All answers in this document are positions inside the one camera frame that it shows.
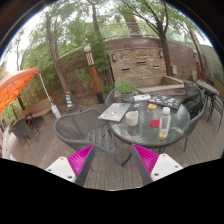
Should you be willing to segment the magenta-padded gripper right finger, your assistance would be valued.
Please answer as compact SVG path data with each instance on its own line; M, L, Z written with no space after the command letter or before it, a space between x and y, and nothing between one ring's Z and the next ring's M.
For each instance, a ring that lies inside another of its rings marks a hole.
M163 153L158 155L137 144L132 145L132 155L144 185L182 169L182 166L168 154Z

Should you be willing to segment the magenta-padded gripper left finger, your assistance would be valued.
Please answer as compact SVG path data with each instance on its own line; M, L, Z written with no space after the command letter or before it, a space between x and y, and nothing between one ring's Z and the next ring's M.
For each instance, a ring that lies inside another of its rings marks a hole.
M94 146L90 145L68 158L59 157L48 168L46 168L46 171L75 183L76 185L83 186L94 156Z

